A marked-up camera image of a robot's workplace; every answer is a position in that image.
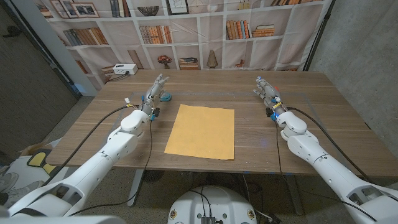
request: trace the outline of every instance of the power strip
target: power strip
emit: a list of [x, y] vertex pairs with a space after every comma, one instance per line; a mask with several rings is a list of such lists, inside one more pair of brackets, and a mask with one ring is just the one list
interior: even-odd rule
[[129, 72], [129, 75], [135, 75], [138, 70], [136, 64], [116, 64], [113, 67], [113, 71], [117, 75], [124, 75]]

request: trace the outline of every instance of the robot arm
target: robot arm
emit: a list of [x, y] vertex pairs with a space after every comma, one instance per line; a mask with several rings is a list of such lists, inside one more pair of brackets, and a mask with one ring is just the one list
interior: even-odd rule
[[[254, 90], [267, 106], [267, 115], [283, 130], [280, 135], [287, 141], [289, 150], [309, 163], [345, 204], [356, 223], [393, 223], [398, 218], [398, 191], [366, 182], [343, 166], [307, 130], [307, 124], [288, 111], [280, 93], [268, 82], [258, 77]], [[360, 208], [371, 217], [356, 208]]]
[[107, 143], [93, 157], [66, 179], [27, 194], [9, 209], [10, 216], [23, 217], [33, 212], [48, 217], [67, 217], [81, 210], [112, 166], [135, 150], [138, 139], [144, 135], [143, 126], [156, 116], [154, 112], [167, 79], [163, 79], [162, 74], [156, 78], [143, 96], [143, 104], [121, 121], [120, 127], [108, 136]]

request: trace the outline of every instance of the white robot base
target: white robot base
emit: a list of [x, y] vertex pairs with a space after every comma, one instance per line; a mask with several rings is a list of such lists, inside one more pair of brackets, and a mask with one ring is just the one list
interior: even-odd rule
[[[183, 194], [174, 202], [170, 209], [168, 224], [257, 223], [252, 205], [233, 190], [220, 186], [204, 186], [203, 189], [197, 187], [192, 191]], [[210, 207], [205, 197], [202, 203], [201, 194], [209, 200]]]

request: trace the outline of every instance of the printed bookshelf wall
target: printed bookshelf wall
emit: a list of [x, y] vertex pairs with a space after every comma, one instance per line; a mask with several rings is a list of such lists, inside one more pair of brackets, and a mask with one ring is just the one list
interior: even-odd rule
[[187, 0], [174, 14], [172, 0], [32, 1], [98, 90], [106, 67], [162, 69], [161, 55], [177, 70], [300, 70], [331, 3]]

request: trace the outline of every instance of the wire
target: wire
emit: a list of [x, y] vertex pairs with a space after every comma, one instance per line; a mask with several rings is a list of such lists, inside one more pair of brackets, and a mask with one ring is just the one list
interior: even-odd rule
[[377, 222], [377, 220], [376, 220], [375, 218], [373, 218], [370, 214], [368, 214], [368, 213], [365, 212], [364, 210], [362, 210], [362, 209], [358, 208], [357, 206], [352, 205], [352, 204], [350, 204], [350, 203], [348, 203], [348, 202], [342, 201], [342, 200], [340, 200], [340, 199], [335, 199], [335, 198], [332, 198], [332, 197], [328, 197], [328, 196], [325, 196], [325, 195], [320, 195], [320, 194], [315, 194], [315, 193], [312, 193], [312, 192], [308, 192], [308, 191], [306, 191], [306, 190], [302, 190], [302, 189], [300, 189], [300, 188], [298, 188], [298, 187], [295, 187], [295, 186], [290, 185], [290, 184], [287, 182], [286, 178], [284, 177], [284, 175], [283, 175], [283, 173], [282, 173], [282, 166], [281, 166], [281, 164], [280, 164], [279, 143], [278, 143], [278, 124], [277, 124], [276, 122], [275, 122], [275, 126], [276, 126], [276, 146], [277, 146], [277, 148], [278, 148], [279, 171], [280, 171], [280, 174], [281, 174], [282, 178], [285, 180], [285, 182], [286, 182], [287, 185], [289, 185], [290, 187], [293, 187], [293, 188], [295, 188], [295, 189], [297, 189], [297, 190], [299, 190], [299, 191], [302, 191], [302, 192], [305, 192], [305, 193], [307, 193], [307, 194], [310, 194], [310, 195], [315, 195], [315, 196], [318, 196], [318, 197], [327, 198], [327, 199], [330, 199], [330, 200], [334, 200], [334, 201], [336, 201], [336, 202], [341, 202], [341, 203], [343, 203], [343, 204], [345, 204], [345, 205], [349, 205], [349, 206], [351, 206], [351, 207], [353, 207], [353, 208], [355, 208], [355, 209], [358, 209], [360, 212], [364, 213], [364, 214], [365, 214], [366, 216], [368, 216], [371, 220]]
[[210, 206], [210, 202], [209, 202], [209, 200], [207, 199], [207, 197], [206, 197], [204, 194], [201, 194], [201, 193], [196, 192], [196, 191], [194, 191], [194, 190], [189, 190], [189, 191], [195, 192], [196, 194], [200, 194], [200, 195], [202, 195], [202, 196], [207, 200], [207, 203], [209, 204], [209, 213], [210, 213], [210, 217], [211, 217], [211, 206]]
[[68, 164], [68, 162], [70, 161], [70, 159], [76, 154], [77, 151], [79, 151], [79, 149], [80, 149], [81, 146], [85, 143], [85, 141], [88, 139], [88, 137], [89, 137], [91, 134], [93, 134], [94, 130], [95, 130], [106, 118], [108, 118], [108, 117], [111, 116], [112, 114], [118, 112], [119, 110], [123, 110], [123, 109], [125, 109], [125, 108], [127, 108], [127, 107], [130, 107], [130, 106], [122, 106], [122, 107], [120, 107], [120, 108], [118, 108], [118, 109], [116, 109], [116, 110], [114, 110], [114, 111], [108, 113], [105, 117], [103, 117], [103, 118], [101, 119], [101, 121], [99, 121], [99, 122], [94, 126], [94, 128], [86, 135], [86, 137], [81, 141], [81, 143], [80, 143], [80, 144], [77, 146], [77, 148], [72, 152], [72, 154], [70, 154], [70, 156], [68, 157], [68, 159], [66, 159], [65, 162], [63, 162], [63, 164], [60, 166], [60, 168], [58, 168], [58, 170], [57, 170], [50, 178], [47, 179], [47, 181], [42, 185], [42, 187], [43, 187], [43, 186], [46, 186], [47, 184], [49, 184], [49, 182], [50, 182], [50, 181], [51, 181], [51, 180], [52, 180], [52, 179], [65, 167], [65, 166], [66, 166], [66, 164]]
[[201, 186], [201, 204], [203, 205], [203, 216], [206, 217], [206, 210], [205, 210], [205, 204], [203, 203], [203, 185]]
[[192, 172], [192, 184], [191, 184], [191, 187], [189, 188], [189, 190], [191, 190], [192, 187], [193, 187], [193, 181], [194, 181], [194, 179], [195, 179], [195, 176], [194, 176], [194, 173]]
[[128, 77], [128, 76], [129, 76], [129, 71], [126, 71], [124, 75], [121, 75], [121, 76], [116, 77], [116, 78], [111, 78], [107, 82], [119, 81], [119, 80], [122, 80], [123, 78]]
[[248, 183], [246, 182], [246, 178], [244, 178], [244, 174], [242, 174], [242, 176], [243, 176], [244, 184], [246, 185], [246, 190], [248, 191], [248, 201], [249, 201], [249, 203], [251, 203], [251, 202], [250, 202], [250, 195], [249, 195]]
[[[150, 155], [152, 154], [152, 121], [150, 121], [149, 132], [150, 132], [150, 151], [149, 151], [149, 157], [148, 157], [147, 163], [145, 164], [145, 167], [144, 167], [144, 172], [145, 172], [145, 170], [147, 169], [148, 162], [149, 162], [149, 159], [150, 159]], [[69, 215], [69, 216], [74, 216], [74, 215], [76, 215], [76, 214], [78, 214], [78, 213], [81, 213], [81, 212], [84, 212], [84, 211], [87, 211], [87, 210], [93, 209], [93, 208], [105, 207], [105, 206], [116, 206], [116, 205], [122, 205], [122, 204], [124, 204], [124, 203], [128, 203], [131, 199], [133, 199], [133, 198], [137, 195], [137, 193], [138, 193], [138, 190], [136, 191], [136, 193], [134, 193], [133, 196], [131, 196], [131, 198], [129, 198], [129, 199], [123, 201], [123, 202], [119, 202], [119, 203], [109, 203], [109, 204], [102, 204], [102, 205], [94, 205], [94, 206], [91, 206], [91, 207], [82, 209], [82, 210], [80, 210], [80, 211], [77, 211], [77, 212], [75, 212], [75, 213], [73, 213], [73, 214], [71, 214], [71, 215]]]
[[271, 217], [269, 217], [268, 215], [266, 215], [266, 214], [260, 212], [259, 210], [254, 209], [254, 211], [256, 211], [256, 212], [259, 213], [260, 215], [263, 215], [264, 217], [268, 218], [269, 222], [272, 222], [272, 221], [273, 221], [273, 219], [272, 219]]
[[300, 112], [300, 113], [302, 113], [302, 114], [304, 114], [306, 117], [308, 117], [310, 120], [312, 120], [320, 129], [321, 129], [321, 131], [325, 134], [325, 136], [330, 140], [330, 142], [337, 148], [337, 150], [344, 156], [344, 158], [346, 158], [347, 159], [347, 161], [351, 164], [351, 165], [353, 165], [353, 167], [355, 167], [355, 169], [356, 170], [358, 170], [359, 171], [359, 173], [361, 173], [362, 174], [362, 176], [368, 181], [368, 182], [370, 182], [370, 183], [372, 183], [372, 184], [375, 184], [344, 152], [343, 152], [343, 150], [340, 148], [340, 147], [338, 147], [338, 145], [337, 145], [337, 143], [336, 142], [334, 142], [334, 140], [330, 137], [330, 135], [326, 132], [326, 130], [317, 122], [317, 121], [315, 121], [315, 119], [313, 119], [310, 115], [308, 115], [308, 114], [306, 114], [304, 111], [302, 111], [302, 110], [299, 110], [299, 109], [297, 109], [297, 108], [294, 108], [294, 107], [286, 107], [288, 110], [295, 110], [295, 111], [298, 111], [298, 112]]

